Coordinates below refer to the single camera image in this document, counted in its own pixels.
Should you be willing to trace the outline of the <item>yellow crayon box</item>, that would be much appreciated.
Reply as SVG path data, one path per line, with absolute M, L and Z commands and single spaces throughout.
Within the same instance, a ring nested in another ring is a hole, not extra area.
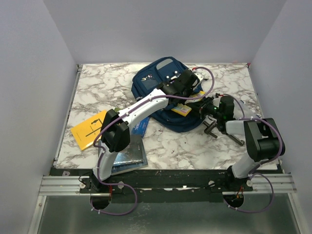
M 190 97 L 191 98 L 197 98 L 197 97 L 203 96 L 204 94 L 205 94 L 204 91 L 199 91 L 198 93 L 193 94 Z M 196 102 L 196 101 L 200 101 L 200 100 L 201 100 L 201 98 L 196 99 L 196 100 L 187 100 L 185 102 L 185 104 L 179 103 L 176 107 L 172 108 L 171 111 L 173 111 L 173 112 L 175 112 L 175 113 L 177 113 L 177 114 L 179 114 L 181 116 L 186 117 L 192 110 L 191 107 L 187 106 L 186 104 L 189 103 L 189 102 Z

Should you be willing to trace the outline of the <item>navy blue student backpack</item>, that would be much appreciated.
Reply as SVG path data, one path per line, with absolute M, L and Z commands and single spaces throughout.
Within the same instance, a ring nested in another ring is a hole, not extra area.
M 137 72 L 132 79 L 131 92 L 139 101 L 150 94 L 161 82 L 169 81 L 174 76 L 179 76 L 188 67 L 174 57 L 163 57 L 145 66 Z M 168 106 L 151 114 L 151 117 L 168 129 L 184 133 L 195 129 L 203 120 L 194 114 L 182 116 Z

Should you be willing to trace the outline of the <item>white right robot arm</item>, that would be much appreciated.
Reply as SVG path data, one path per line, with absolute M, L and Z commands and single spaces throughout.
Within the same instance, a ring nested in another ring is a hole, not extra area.
M 285 153 L 285 143 L 275 121 L 272 118 L 247 118 L 241 103 L 230 95 L 221 95 L 218 106 L 214 105 L 212 97 L 189 103 L 188 106 L 202 120 L 207 116 L 214 118 L 207 131 L 216 127 L 222 134 L 245 137 L 247 153 L 229 168 L 231 175 L 224 179 L 224 185 L 230 191 L 241 187 L 241 179 L 251 177 L 261 165 Z

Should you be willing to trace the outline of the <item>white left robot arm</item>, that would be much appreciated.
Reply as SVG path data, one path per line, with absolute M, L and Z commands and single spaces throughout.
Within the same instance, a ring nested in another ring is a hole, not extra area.
M 104 192 L 118 152 L 124 150 L 130 143 L 131 130 L 144 118 L 154 112 L 187 100 L 196 86 L 198 77 L 190 70 L 184 70 L 173 81 L 159 83 L 147 96 L 128 108 L 118 112 L 107 111 L 101 132 L 94 140 L 98 148 L 98 162 L 93 169 L 95 177 L 91 186 L 98 192 Z

